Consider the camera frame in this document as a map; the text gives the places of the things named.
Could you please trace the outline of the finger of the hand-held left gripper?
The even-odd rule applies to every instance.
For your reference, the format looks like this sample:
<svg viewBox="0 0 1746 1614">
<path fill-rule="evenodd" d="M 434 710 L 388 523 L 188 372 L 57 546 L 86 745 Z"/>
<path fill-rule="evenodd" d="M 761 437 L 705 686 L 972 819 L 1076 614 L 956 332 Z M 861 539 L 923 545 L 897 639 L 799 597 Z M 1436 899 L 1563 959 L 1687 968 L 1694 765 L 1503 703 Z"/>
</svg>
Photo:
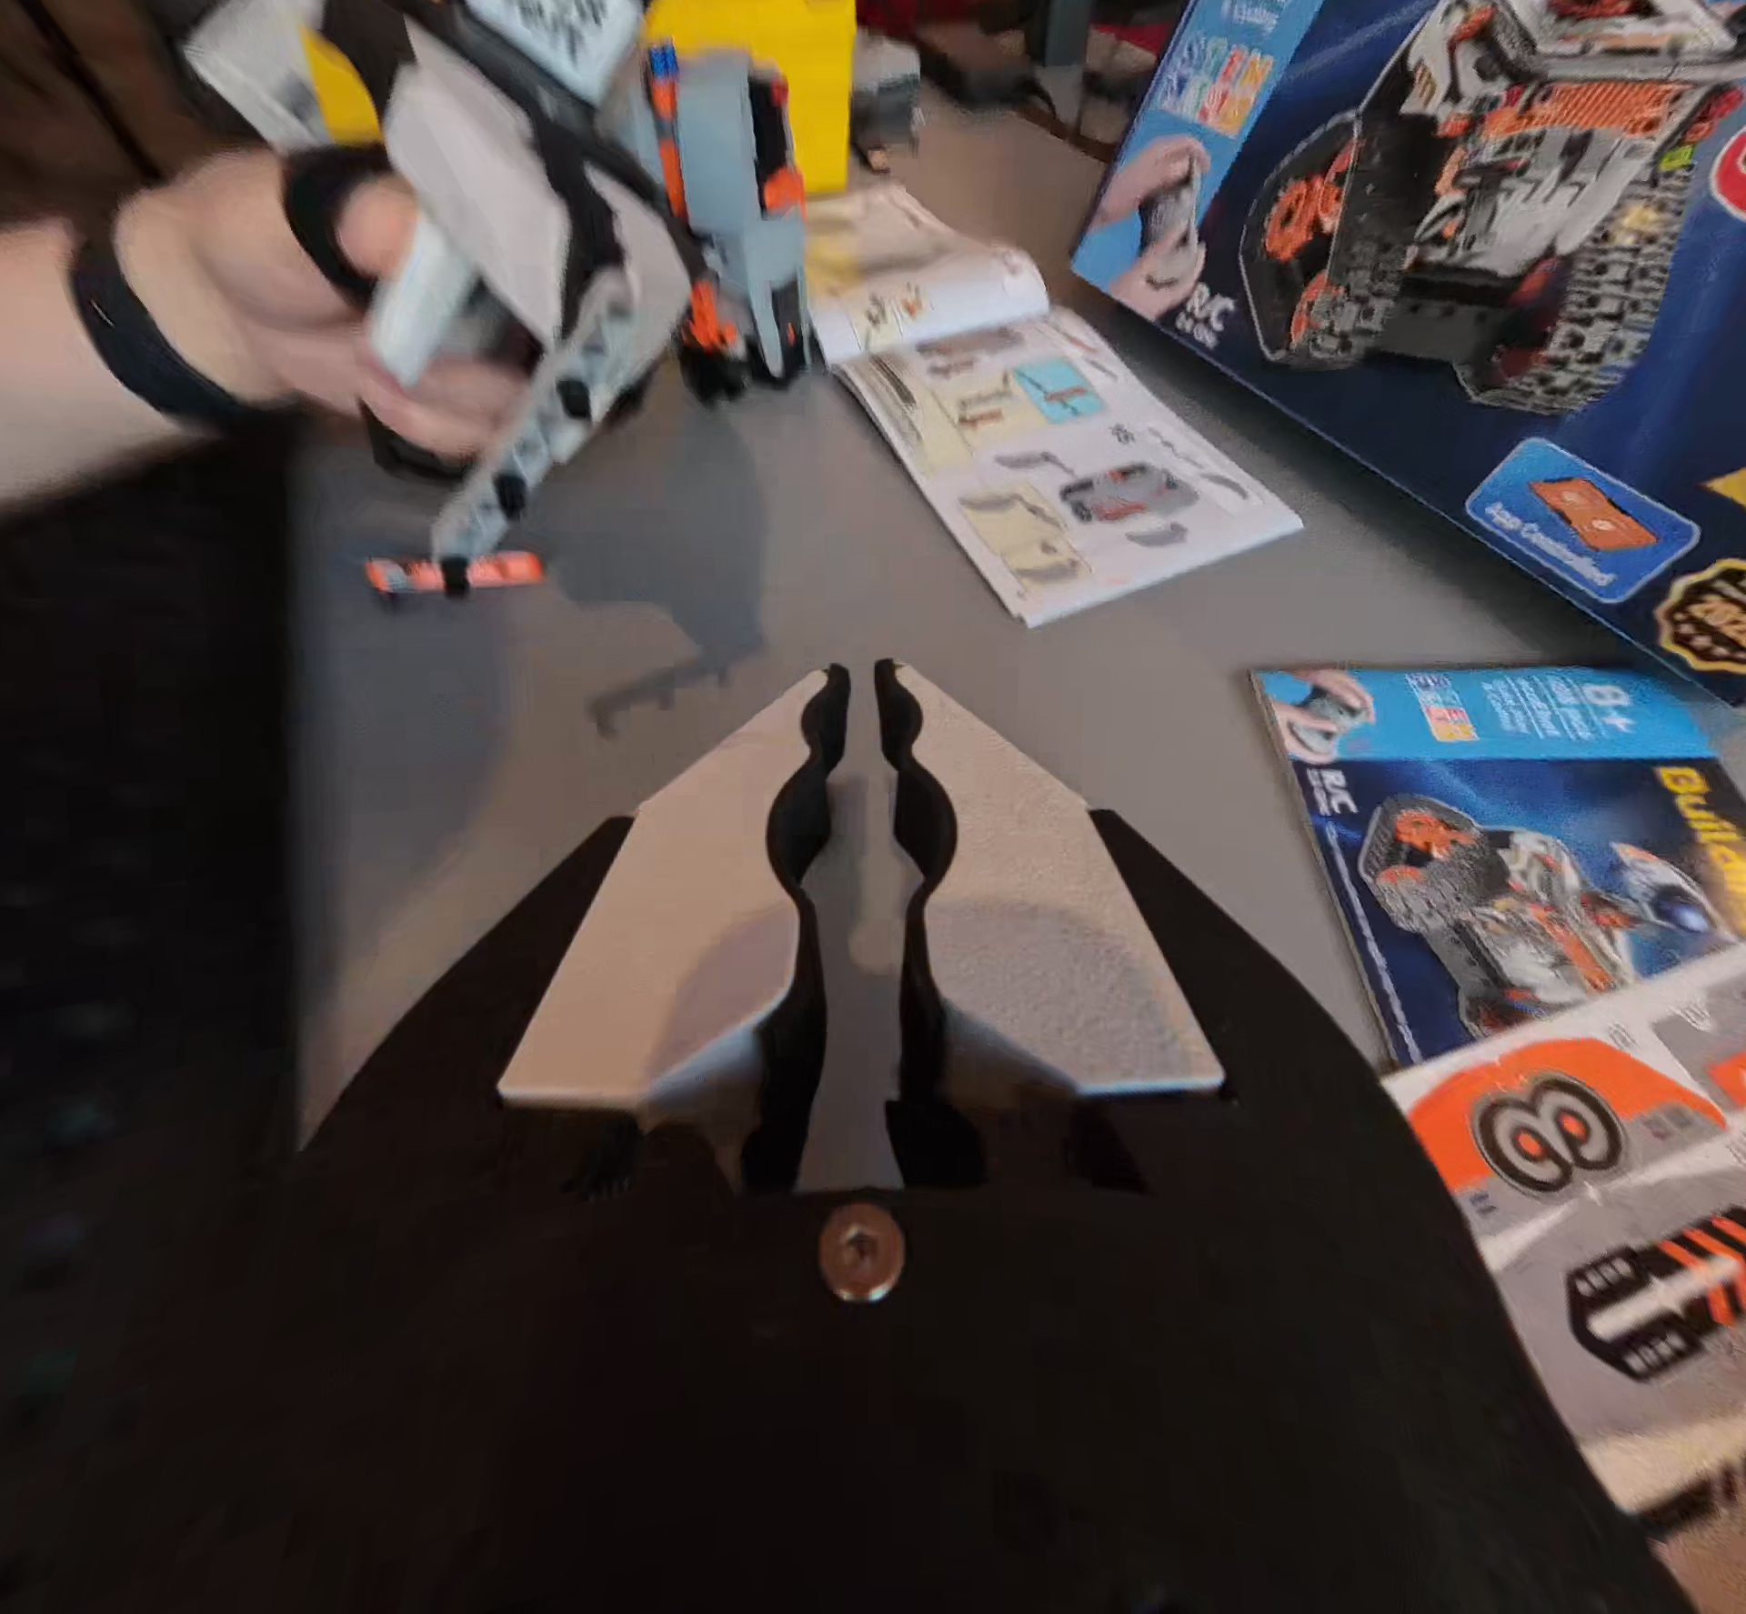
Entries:
<svg viewBox="0 0 1746 1614">
<path fill-rule="evenodd" d="M 477 290 L 545 345 L 581 314 L 572 208 L 532 117 L 463 54 L 410 32 L 386 107 L 386 154 L 410 187 L 410 248 L 386 281 L 386 345 L 448 346 Z"/>
<path fill-rule="evenodd" d="M 692 248 L 621 147 L 566 141 L 566 339 L 605 310 L 628 314 L 637 346 L 670 346 L 688 312 Z"/>
</svg>

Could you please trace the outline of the white instruction booklet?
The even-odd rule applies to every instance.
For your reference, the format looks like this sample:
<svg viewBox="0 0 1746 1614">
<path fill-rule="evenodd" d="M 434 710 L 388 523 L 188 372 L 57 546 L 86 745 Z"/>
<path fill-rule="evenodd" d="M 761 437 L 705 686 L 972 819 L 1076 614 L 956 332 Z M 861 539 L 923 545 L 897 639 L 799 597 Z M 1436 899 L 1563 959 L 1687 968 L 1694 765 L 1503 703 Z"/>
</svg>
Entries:
<svg viewBox="0 0 1746 1614">
<path fill-rule="evenodd" d="M 1039 626 L 1303 530 L 1034 256 L 896 183 L 806 214 L 814 341 L 1005 610 Z"/>
</svg>

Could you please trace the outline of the orange and grey sticker sheet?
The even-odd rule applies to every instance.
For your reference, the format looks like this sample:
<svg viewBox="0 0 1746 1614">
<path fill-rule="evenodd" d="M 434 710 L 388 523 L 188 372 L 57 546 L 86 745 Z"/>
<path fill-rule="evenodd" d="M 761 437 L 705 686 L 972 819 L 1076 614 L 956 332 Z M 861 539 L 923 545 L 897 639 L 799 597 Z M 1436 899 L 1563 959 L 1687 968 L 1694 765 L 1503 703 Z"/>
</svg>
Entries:
<svg viewBox="0 0 1746 1614">
<path fill-rule="evenodd" d="M 1672 1528 L 1741 1492 L 1743 948 L 1385 1086 L 1605 1490 Z"/>
</svg>

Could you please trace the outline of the yellow plastic bin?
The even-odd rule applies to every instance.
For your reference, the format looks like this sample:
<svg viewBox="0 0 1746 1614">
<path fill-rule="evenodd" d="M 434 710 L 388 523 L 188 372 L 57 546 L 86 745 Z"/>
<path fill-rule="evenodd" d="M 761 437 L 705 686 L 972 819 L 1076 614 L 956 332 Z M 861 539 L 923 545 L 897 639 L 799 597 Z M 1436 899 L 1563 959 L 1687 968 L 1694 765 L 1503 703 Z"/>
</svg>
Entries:
<svg viewBox="0 0 1746 1614">
<path fill-rule="evenodd" d="M 299 27 L 319 139 L 372 143 L 381 117 L 357 67 L 319 36 L 323 1 Z M 859 0 L 652 0 L 645 14 L 645 36 L 672 41 L 683 56 L 745 50 L 786 79 L 796 167 L 810 199 L 848 187 L 857 30 Z"/>
</svg>

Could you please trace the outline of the black wristband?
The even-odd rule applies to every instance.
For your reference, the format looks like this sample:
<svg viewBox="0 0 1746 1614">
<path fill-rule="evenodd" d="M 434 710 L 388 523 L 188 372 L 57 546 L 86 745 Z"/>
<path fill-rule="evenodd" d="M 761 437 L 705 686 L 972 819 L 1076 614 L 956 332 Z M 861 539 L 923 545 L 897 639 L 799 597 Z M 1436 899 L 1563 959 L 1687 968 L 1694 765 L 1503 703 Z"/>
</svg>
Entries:
<svg viewBox="0 0 1746 1614">
<path fill-rule="evenodd" d="M 161 417 L 230 432 L 283 414 L 224 390 L 172 345 L 121 266 L 115 227 L 81 241 L 68 292 L 99 363 Z"/>
</svg>

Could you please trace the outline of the person's left hand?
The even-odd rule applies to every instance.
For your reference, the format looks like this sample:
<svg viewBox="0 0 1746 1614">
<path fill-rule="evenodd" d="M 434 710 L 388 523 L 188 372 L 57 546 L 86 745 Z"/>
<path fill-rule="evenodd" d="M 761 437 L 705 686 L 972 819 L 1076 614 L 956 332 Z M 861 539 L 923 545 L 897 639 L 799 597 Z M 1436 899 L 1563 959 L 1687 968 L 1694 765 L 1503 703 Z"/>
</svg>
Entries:
<svg viewBox="0 0 1746 1614">
<path fill-rule="evenodd" d="M 490 446 L 526 397 L 517 368 L 481 357 L 439 356 L 410 385 L 394 377 L 374 352 L 368 308 L 299 243 L 286 165 L 272 150 L 223 154 L 130 197 L 112 239 L 152 326 L 230 401 L 374 416 L 461 461 Z"/>
</svg>

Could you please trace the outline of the grey desk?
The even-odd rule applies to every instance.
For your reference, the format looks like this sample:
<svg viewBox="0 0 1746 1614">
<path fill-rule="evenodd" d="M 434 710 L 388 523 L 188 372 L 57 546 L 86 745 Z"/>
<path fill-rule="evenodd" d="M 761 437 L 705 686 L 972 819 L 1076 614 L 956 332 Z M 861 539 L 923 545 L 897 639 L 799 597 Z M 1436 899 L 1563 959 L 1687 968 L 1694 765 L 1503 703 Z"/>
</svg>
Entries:
<svg viewBox="0 0 1746 1614">
<path fill-rule="evenodd" d="M 339 1377 L 357 1493 L 317 1610 L 1690 1610 L 1583 1462 L 1348 1034 L 1150 846 L 1307 932 L 1238 688 L 1248 646 L 1407 595 L 1354 530 L 1027 632 L 828 383 L 710 416 L 666 379 L 556 499 L 559 592 L 395 617 L 345 561 L 414 497 L 339 428 L 294 477 L 303 1092 L 321 1273 L 383 1335 Z M 508 1055 L 601 879 L 599 817 L 806 666 L 914 654 L 1096 801 L 1232 1095 L 997 1123 L 905 1190 L 887 1297 L 828 1290 L 834 1201 L 730 1197 L 661 1141 L 519 1128 Z"/>
</svg>

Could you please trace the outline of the orange toy gear rack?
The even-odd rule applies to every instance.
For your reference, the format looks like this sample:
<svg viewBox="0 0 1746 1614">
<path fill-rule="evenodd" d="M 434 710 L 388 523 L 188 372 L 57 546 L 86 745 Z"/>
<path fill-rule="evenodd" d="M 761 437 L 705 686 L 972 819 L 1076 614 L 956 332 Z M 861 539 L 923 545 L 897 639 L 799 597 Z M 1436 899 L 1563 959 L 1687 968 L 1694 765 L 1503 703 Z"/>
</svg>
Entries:
<svg viewBox="0 0 1746 1614">
<path fill-rule="evenodd" d="M 408 599 L 465 599 L 477 592 L 537 586 L 546 581 L 546 561 L 528 550 L 485 555 L 370 555 L 363 575 L 386 603 Z"/>
</svg>

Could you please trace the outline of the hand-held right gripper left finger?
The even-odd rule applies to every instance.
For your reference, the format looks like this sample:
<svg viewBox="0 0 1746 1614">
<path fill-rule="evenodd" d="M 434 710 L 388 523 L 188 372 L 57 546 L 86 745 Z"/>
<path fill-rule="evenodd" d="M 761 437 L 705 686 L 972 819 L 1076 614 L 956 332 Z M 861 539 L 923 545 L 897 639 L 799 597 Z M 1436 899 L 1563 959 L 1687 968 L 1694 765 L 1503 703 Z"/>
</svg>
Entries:
<svg viewBox="0 0 1746 1614">
<path fill-rule="evenodd" d="M 523 1110 L 696 1130 L 796 1188 L 826 1055 L 819 908 L 852 677 L 821 666 L 648 795 L 497 1079 Z"/>
</svg>

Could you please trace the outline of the light grey toy beam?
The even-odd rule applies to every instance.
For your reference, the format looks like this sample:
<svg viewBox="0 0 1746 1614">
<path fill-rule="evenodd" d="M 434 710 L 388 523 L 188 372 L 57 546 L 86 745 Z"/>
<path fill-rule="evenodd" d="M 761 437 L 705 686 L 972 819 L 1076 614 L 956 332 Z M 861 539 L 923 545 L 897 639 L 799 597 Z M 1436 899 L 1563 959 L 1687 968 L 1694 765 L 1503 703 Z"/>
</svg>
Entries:
<svg viewBox="0 0 1746 1614">
<path fill-rule="evenodd" d="M 577 339 L 561 330 L 541 350 L 514 423 L 432 525 L 428 555 L 497 552 L 548 476 L 645 385 L 650 359 L 630 336 L 630 316 L 601 303 L 606 308 L 588 312 L 592 321 Z"/>
</svg>

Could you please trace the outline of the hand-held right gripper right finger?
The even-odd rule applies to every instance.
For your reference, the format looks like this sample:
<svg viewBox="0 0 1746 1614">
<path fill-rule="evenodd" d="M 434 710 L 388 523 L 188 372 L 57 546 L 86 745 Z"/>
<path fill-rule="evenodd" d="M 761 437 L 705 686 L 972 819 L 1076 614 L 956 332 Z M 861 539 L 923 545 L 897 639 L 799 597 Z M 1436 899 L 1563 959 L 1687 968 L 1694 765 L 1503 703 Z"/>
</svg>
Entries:
<svg viewBox="0 0 1746 1614">
<path fill-rule="evenodd" d="M 907 1188 L 1145 1188 L 1108 1103 L 1214 1093 L 1225 1066 L 1092 804 L 914 665 L 876 665 L 903 914 L 885 1124 Z"/>
</svg>

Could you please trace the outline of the grey and orange toy robot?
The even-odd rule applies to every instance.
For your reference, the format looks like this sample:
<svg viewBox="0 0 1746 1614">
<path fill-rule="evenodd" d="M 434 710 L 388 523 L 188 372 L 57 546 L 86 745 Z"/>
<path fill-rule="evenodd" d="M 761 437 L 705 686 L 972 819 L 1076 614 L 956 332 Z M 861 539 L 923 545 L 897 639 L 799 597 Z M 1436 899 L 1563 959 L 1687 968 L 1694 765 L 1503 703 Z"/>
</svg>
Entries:
<svg viewBox="0 0 1746 1614">
<path fill-rule="evenodd" d="M 806 290 L 806 185 L 790 87 L 750 54 L 646 54 L 646 97 L 668 207 L 703 256 L 679 363 L 705 403 L 752 383 L 785 388 L 814 350 Z"/>
</svg>

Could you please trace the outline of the blue cover manual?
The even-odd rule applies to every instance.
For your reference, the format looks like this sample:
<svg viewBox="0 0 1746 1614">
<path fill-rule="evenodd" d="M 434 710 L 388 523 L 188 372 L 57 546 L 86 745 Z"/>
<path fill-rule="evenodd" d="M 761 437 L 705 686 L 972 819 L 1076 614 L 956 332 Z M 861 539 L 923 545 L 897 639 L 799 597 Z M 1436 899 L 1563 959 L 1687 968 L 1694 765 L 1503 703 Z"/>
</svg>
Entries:
<svg viewBox="0 0 1746 1614">
<path fill-rule="evenodd" d="M 1250 674 L 1399 1068 L 1743 944 L 1743 790 L 1594 665 Z"/>
</svg>

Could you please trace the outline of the blue robot kit box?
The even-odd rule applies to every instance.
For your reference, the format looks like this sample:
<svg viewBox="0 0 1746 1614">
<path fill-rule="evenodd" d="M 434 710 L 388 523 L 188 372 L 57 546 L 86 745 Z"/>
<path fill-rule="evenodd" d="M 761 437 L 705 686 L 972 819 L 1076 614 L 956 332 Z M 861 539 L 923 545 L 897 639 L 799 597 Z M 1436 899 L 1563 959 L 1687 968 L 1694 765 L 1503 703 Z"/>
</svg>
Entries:
<svg viewBox="0 0 1746 1614">
<path fill-rule="evenodd" d="M 1072 268 L 1745 695 L 1745 0 L 1188 0 Z"/>
</svg>

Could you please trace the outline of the person's left forearm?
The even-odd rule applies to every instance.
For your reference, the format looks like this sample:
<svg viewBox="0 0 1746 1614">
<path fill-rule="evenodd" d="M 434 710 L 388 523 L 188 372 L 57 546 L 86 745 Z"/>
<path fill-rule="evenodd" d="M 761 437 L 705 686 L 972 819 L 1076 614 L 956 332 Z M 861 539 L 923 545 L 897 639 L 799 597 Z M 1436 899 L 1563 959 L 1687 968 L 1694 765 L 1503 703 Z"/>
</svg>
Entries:
<svg viewBox="0 0 1746 1614">
<path fill-rule="evenodd" d="M 3 234 L 3 508 L 86 485 L 166 436 L 164 421 L 99 357 L 72 290 L 64 221 Z"/>
</svg>

